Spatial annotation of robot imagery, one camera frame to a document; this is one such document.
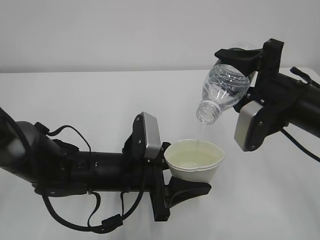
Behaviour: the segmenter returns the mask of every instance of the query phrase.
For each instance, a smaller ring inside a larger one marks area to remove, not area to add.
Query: bottle mouth
[[[221,115],[221,108],[213,101],[202,101],[196,111],[196,117],[203,124],[213,124]]]

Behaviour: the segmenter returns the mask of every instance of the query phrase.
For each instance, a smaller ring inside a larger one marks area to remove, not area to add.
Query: paper cup
[[[171,174],[178,179],[210,183],[225,152],[207,141],[181,140],[170,145],[164,158]]]

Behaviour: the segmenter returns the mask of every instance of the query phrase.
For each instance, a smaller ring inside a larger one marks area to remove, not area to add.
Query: plastic water bottle
[[[251,50],[253,47],[242,44],[233,50]],[[250,87],[254,73],[244,76],[231,65],[220,60],[206,76],[202,88],[202,101],[196,111],[197,119],[203,124],[213,124],[223,111],[236,105]]]

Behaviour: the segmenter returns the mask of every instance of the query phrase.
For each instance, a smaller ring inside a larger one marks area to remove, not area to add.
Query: table surface
[[[303,69],[317,82],[320,77]],[[288,68],[281,71],[289,74]],[[200,138],[196,109],[207,70],[140,72],[57,72],[0,74],[1,107],[16,121],[37,121],[51,130],[68,124],[93,151],[121,152],[135,116],[157,117],[162,141]],[[107,235],[82,233],[55,222],[32,186],[0,170],[0,239],[5,240],[300,240],[320,238],[320,163],[281,133],[254,152],[234,141],[238,114],[230,109],[206,127],[203,139],[220,146],[225,160],[206,196],[171,209],[168,222],[154,222],[148,194],[124,226]],[[294,137],[316,155],[319,140],[290,125]],[[87,151],[71,130],[59,139]],[[170,173],[166,170],[166,181]],[[124,197],[128,209],[137,193]],[[121,212],[120,194],[103,192],[93,224]],[[92,195],[52,199],[68,221],[85,225],[95,206]]]

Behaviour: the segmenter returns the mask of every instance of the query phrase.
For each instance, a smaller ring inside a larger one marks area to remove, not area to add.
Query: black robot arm
[[[245,76],[258,72],[254,87],[234,106],[239,113],[234,139],[243,151],[256,150],[276,132],[288,136],[283,128],[289,123],[320,138],[320,86],[296,67],[290,71],[304,82],[279,73],[283,46],[282,41],[270,39],[262,49],[215,53]]]
[[[132,134],[121,153],[91,152],[89,144],[89,151],[79,151],[70,143],[48,137],[57,135],[64,128],[77,131],[72,126],[63,126],[50,132],[39,122],[35,125],[15,122],[0,108],[0,167],[30,182],[35,193],[42,195],[52,217],[66,227],[98,234],[111,232],[132,214],[144,192],[150,194],[154,220],[167,221],[171,207],[206,195],[211,189],[208,183],[175,177],[165,185],[163,171],[168,165],[164,152],[170,143],[161,143],[157,119],[146,112],[134,119]],[[54,211],[49,200],[49,197],[93,193],[100,204],[96,191],[139,194],[126,213],[103,220],[100,226],[90,226],[89,220],[87,226],[65,221]]]

